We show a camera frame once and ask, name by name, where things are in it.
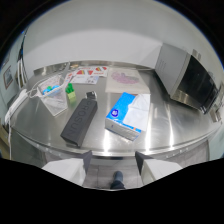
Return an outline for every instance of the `sneaker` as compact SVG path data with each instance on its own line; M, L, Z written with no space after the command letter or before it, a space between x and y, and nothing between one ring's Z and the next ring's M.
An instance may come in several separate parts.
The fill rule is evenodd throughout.
M121 173L121 171L116 171L114 173L114 181L115 180L123 182L123 174Z

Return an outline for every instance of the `blue box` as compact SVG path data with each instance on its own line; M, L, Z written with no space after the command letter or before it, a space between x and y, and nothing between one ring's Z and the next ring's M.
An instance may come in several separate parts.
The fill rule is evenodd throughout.
M132 103L134 98L135 96L124 92L108 113L105 120L106 129L132 141L140 135L141 130L124 124L123 120L128 112L128 105Z

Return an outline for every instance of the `stainless steel table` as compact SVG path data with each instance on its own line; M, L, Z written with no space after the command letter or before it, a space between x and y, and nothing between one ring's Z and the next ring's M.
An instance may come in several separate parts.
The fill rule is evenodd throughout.
M154 70L139 71L151 91L151 105L147 132L134 141L127 140L105 129L105 117L121 94L106 93L106 78L100 77L96 85L73 84L76 101L68 101L68 109L53 117L39 98L26 99L14 113L11 123L22 136L42 146L70 153L92 150L94 156L132 157L135 151L158 154L175 150L206 138L220 126L209 114L169 98ZM47 76L35 75L29 80L28 91ZM88 91L96 91L98 110L86 133L82 147L60 137L64 126Z

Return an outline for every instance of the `microwave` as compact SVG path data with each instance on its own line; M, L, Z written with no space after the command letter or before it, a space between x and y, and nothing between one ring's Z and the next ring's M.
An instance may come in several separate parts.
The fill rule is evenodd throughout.
M207 113L218 89L202 64L191 54L163 44L155 71L170 98Z

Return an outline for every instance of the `sticker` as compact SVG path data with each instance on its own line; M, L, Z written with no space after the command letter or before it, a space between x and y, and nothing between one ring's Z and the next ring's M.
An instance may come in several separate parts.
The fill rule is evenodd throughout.
M116 109L112 110L112 111L111 111L111 115L112 115L113 117L117 117L117 116L118 116L118 110L116 110Z

